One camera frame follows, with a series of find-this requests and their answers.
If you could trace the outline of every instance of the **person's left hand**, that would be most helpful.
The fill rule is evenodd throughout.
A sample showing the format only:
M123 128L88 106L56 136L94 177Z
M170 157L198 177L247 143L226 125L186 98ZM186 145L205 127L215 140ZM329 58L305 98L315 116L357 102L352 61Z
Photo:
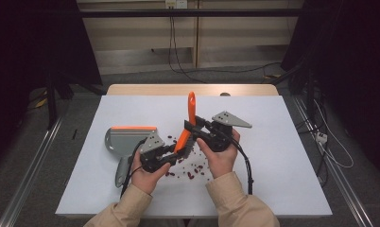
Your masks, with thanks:
M141 166L140 161L140 151L137 150L136 154L134 155L133 165L131 166L131 172L137 169ZM147 194L151 194L155 186L157 185L158 180L165 175L165 173L169 170L170 164L167 163L163 165L160 169L157 171L150 173L142 168L139 168L135 170L135 172L132 173L131 176L131 183L138 187L140 190L146 192Z

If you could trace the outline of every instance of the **cuff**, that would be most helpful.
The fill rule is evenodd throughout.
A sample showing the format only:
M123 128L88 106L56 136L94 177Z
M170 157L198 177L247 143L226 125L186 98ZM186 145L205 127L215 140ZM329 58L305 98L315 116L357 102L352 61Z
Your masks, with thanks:
M222 175L207 183L207 190L216 207L236 201L245 195L235 172Z
M133 218L139 218L151 201L152 197L149 194L130 184L120 202L117 203L115 210L124 212Z

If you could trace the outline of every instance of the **white table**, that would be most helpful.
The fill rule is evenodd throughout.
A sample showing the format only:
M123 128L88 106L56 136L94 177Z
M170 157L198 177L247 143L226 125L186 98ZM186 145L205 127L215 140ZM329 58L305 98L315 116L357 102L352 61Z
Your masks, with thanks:
M199 96L197 89L192 90L196 92L198 116L211 120L214 114L226 110L253 125L252 129L236 129L241 134L240 144L250 158L253 194L276 216L332 215L281 96ZM183 120L187 118L187 96L103 96L56 213L70 218L93 216L111 202L119 201L120 188L114 186L119 158L104 145L109 127L156 126L161 138L172 144L167 136L179 137ZM191 164L204 166L205 175L189 180L183 172L193 171ZM234 170L247 191L247 173L240 155ZM172 166L170 172L175 177L159 180L145 218L216 216L205 188L212 176L197 145L195 153Z

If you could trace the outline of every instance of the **long-sleeve shirt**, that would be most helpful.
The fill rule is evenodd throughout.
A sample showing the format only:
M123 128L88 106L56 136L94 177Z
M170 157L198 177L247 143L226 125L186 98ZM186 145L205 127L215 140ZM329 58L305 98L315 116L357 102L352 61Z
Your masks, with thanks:
M246 195L234 172L207 183L218 212L218 224L226 226L277 227L278 219L270 208L257 197ZM130 185L119 203L113 203L86 223L92 226L137 226L152 197Z

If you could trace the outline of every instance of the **orange handle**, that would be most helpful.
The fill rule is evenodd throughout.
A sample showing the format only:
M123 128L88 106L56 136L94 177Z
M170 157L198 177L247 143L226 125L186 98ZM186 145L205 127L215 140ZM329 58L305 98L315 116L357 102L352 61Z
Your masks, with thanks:
M187 99L187 108L189 113L189 122L192 125L196 125L196 95L194 92L189 93L189 97ZM183 149L187 143L188 138L190 137L191 132L187 130L183 130L181 132L181 137L179 137L178 142L176 143L174 153L177 153L178 150Z

